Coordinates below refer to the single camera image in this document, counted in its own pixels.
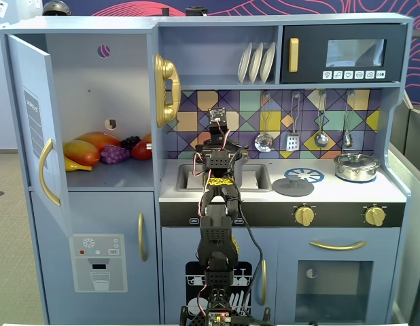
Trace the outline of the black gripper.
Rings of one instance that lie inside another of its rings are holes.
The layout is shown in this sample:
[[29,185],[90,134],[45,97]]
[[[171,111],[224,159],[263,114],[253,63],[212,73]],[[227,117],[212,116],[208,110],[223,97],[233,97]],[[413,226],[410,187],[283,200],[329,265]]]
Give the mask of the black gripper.
[[228,131],[227,124],[223,123],[222,125],[217,122],[209,122],[209,133],[210,139],[204,141],[203,151],[212,151],[227,149],[228,151],[242,149],[243,146],[239,143],[238,140],[233,137],[226,138],[226,132]]

